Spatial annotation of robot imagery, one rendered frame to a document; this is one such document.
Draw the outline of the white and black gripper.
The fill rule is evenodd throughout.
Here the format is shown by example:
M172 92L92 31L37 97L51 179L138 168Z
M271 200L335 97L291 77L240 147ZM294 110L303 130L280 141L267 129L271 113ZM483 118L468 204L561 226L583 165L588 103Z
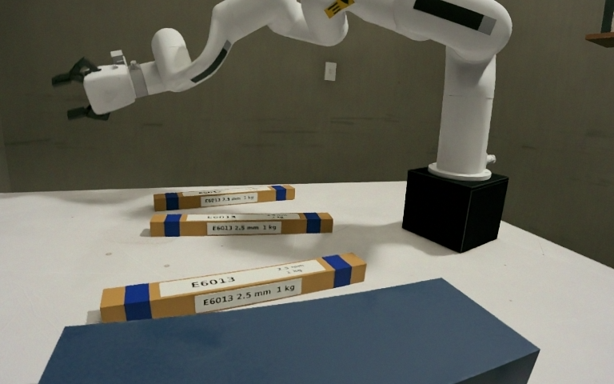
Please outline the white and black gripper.
M80 73L83 68L87 70ZM130 72L128 67L125 66L97 68L87 59L82 58L74 65L69 74L51 79L51 85L54 89L69 86L72 84L71 82L83 85L90 105L86 109L79 108L68 111L69 122L82 118L107 122L110 112L133 104L137 98Z

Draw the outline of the tan welding electrode pack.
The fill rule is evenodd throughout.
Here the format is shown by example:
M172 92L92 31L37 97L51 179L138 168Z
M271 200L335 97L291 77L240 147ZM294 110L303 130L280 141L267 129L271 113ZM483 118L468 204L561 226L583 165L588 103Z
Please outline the tan welding electrode pack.
M211 313L364 282L354 253L103 289L102 323Z
M328 213L155 214L151 237L321 234L333 232Z
M154 194L153 205L158 212L294 199L295 188L283 185Z

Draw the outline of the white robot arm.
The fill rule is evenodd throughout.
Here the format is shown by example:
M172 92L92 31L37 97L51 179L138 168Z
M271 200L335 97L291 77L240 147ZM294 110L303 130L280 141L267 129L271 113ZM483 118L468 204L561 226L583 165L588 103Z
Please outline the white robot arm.
M209 39L195 62L176 30L153 36L155 61L128 66L136 97L182 92L204 82L238 39L266 23L290 38L336 45L348 31L346 10L413 40L446 45L437 162L429 172L461 181L490 179L485 167L496 161L486 153L496 54L512 33L508 11L494 0L225 0L213 8Z

